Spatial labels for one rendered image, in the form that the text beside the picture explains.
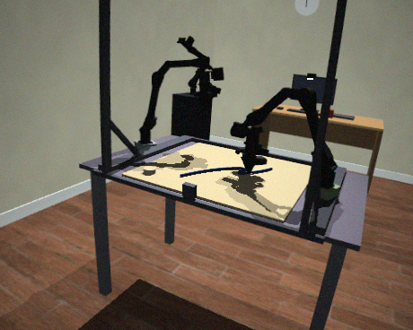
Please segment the cream work mat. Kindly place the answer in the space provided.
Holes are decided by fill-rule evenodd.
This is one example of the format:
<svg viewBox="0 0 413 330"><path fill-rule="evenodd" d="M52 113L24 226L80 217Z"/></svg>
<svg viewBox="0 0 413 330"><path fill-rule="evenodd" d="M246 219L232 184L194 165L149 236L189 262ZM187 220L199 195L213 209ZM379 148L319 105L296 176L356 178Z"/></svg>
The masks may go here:
<svg viewBox="0 0 413 330"><path fill-rule="evenodd" d="M189 182L197 185L197 198L284 222L308 184L311 166L263 156L268 164L255 165L253 170L272 170L239 175L240 169L223 169L180 176L202 169L244 167L241 157L232 149L196 143L122 176L179 193L182 184ZM156 173L145 174L146 166L156 167Z"/></svg>

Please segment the blue rope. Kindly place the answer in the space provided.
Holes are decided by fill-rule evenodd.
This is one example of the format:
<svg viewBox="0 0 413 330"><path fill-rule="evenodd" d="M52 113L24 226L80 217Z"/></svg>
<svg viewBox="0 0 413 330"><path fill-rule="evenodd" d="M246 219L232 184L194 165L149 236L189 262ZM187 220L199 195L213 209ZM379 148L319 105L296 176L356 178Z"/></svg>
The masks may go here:
<svg viewBox="0 0 413 330"><path fill-rule="evenodd" d="M202 172L208 172L208 171L215 171L215 170L223 170L223 169L240 169L237 171L237 173L239 175L245 175L248 174L248 171L246 171L246 169L244 167L224 167L224 168L215 168L215 169L202 169L202 170L197 170L197 171L192 171L192 172L188 172L188 173L183 173L180 174L181 177L184 176L188 176L188 175L192 175L192 174L197 174L197 173L202 173ZM261 170L253 170L251 172L252 173L260 173L260 172L264 172L264 171L269 171L272 170L273 168L268 168L268 169L261 169ZM245 172L244 172L245 171Z"/></svg>

